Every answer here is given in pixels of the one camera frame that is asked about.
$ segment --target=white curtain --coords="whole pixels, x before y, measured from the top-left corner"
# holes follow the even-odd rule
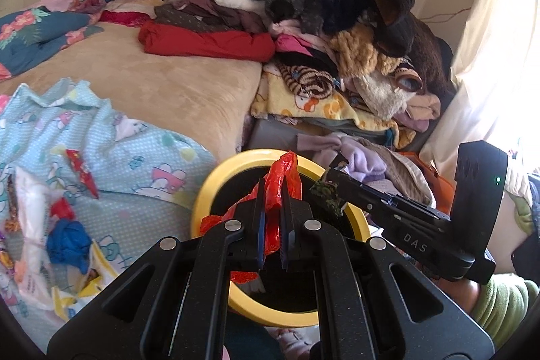
[[[457,148],[521,139],[540,165],[539,0],[475,0],[452,65],[458,92],[420,152],[453,181]]]

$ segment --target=bed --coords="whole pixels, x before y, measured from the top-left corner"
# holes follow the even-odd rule
[[[60,78],[84,79],[115,109],[191,137],[218,162],[236,152],[260,63],[147,54],[137,40],[138,28],[98,25],[105,31],[0,83],[0,94],[12,94],[21,83],[42,93]]]

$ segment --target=electrical wire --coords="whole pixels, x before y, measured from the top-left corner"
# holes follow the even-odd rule
[[[461,10],[457,11],[456,13],[434,14],[433,16],[430,16],[428,18],[422,18],[420,20],[425,22],[426,24],[445,24],[446,22],[449,22],[454,17],[456,17],[458,14],[461,14],[461,13],[463,13],[465,11],[469,11],[469,10],[470,10],[470,8],[464,8],[464,9],[461,9]],[[439,16],[450,16],[450,17],[445,19],[445,20],[442,20],[442,21],[429,21],[430,19],[434,19],[434,18],[439,17]]]

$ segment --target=pile of clothes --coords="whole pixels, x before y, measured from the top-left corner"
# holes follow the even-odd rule
[[[421,169],[414,162],[415,158],[407,158],[362,137],[348,136],[340,132],[327,136],[299,133],[294,149],[303,155],[305,152],[312,152],[312,160],[325,169],[330,168],[330,164],[340,153],[348,162],[343,172],[353,179],[378,191],[403,195],[432,208],[449,211],[449,204],[444,206],[441,191],[434,191],[436,185],[428,182],[428,170]],[[450,201],[454,195],[453,189],[451,191]]]
[[[25,10],[1,17],[0,81],[29,71],[62,49],[103,31],[95,24],[109,1],[41,0]],[[104,21],[117,21],[115,14],[130,13],[109,14]],[[146,14],[141,15],[144,18],[142,21],[139,18],[138,23],[150,19]]]
[[[139,33],[145,52],[268,62],[265,0],[165,0]]]
[[[142,27],[145,51],[270,62],[257,118],[404,148],[450,89],[415,0],[165,0]]]

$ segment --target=light blue sheet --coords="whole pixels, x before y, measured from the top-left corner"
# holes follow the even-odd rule
[[[163,236],[189,239],[191,207],[215,159],[188,137],[115,112],[110,100],[88,86],[62,79],[39,96],[22,84],[0,114],[0,220],[8,215],[5,179],[20,166],[64,194],[87,233],[122,271]],[[99,200],[79,183],[66,148],[82,153]],[[17,259],[21,235],[7,237]],[[60,289],[69,289],[64,266],[55,267],[55,278]],[[63,322],[52,311],[27,307],[1,270],[0,294],[45,350]]]

